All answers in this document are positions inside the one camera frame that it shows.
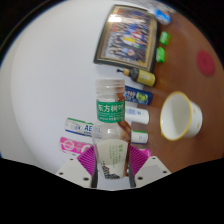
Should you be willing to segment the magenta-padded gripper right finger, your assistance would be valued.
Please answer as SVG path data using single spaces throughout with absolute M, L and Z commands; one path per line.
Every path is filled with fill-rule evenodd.
M 130 148 L 129 182 L 131 188 L 140 188 L 157 181 L 171 172 L 156 156 L 145 150 Z

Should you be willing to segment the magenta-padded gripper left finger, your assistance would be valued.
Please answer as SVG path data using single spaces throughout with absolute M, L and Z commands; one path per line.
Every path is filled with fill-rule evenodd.
M 56 175 L 84 188 L 96 188 L 98 172 L 94 147 L 89 147 L 76 158 L 68 159 Z

